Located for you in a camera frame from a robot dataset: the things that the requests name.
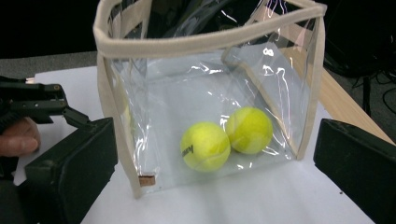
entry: hand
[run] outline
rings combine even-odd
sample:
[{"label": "hand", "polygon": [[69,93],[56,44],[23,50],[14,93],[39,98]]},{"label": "hand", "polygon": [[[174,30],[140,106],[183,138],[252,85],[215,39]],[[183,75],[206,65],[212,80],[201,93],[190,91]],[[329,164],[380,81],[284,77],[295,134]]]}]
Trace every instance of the hand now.
[{"label": "hand", "polygon": [[18,120],[0,135],[0,156],[24,156],[39,146],[40,133],[35,122],[29,118]]}]

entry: wooden surface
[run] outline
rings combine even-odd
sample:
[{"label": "wooden surface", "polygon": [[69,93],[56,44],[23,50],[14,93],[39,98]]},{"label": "wooden surface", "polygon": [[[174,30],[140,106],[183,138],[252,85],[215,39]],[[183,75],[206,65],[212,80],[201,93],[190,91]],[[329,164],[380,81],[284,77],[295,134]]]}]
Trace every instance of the wooden surface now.
[{"label": "wooden surface", "polygon": [[324,69],[319,100],[333,119],[353,124],[394,145],[392,140]]}]

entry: brown tag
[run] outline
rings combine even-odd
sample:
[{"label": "brown tag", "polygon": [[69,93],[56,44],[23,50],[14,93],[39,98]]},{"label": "brown tag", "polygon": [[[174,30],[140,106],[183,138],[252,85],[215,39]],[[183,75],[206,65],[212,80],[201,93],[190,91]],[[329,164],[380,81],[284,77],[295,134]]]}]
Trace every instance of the brown tag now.
[{"label": "brown tag", "polygon": [[153,186],[155,185],[155,175],[140,175],[139,182],[140,187]]}]

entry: yellow tennis ball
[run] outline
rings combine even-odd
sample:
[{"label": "yellow tennis ball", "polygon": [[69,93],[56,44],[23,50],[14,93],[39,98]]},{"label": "yellow tennis ball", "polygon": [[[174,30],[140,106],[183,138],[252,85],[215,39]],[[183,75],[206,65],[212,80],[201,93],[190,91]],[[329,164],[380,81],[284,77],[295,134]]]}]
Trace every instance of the yellow tennis ball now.
[{"label": "yellow tennis ball", "polygon": [[227,161],[231,152],[230,140],[219,125],[198,122],[184,132],[180,141],[184,162],[200,172],[216,171]]},{"label": "yellow tennis ball", "polygon": [[273,126],[271,120],[260,109],[242,107],[231,114],[225,132],[233,149],[255,154],[270,144]]}]

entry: transparent bag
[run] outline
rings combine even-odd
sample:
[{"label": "transparent bag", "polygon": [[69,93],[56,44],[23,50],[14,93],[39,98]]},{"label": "transparent bag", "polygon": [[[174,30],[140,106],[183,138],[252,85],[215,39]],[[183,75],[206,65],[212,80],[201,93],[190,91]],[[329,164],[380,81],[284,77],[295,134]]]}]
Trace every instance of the transparent bag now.
[{"label": "transparent bag", "polygon": [[[191,1],[156,38],[146,38],[156,8],[151,1],[100,2],[98,89],[105,115],[115,119],[120,162],[135,197],[304,157],[326,8],[258,1],[237,20],[231,12],[241,2]],[[180,152],[183,133],[202,121],[225,129],[242,107],[259,108],[271,120],[270,144],[253,155],[232,150],[215,172],[190,169]]]}]

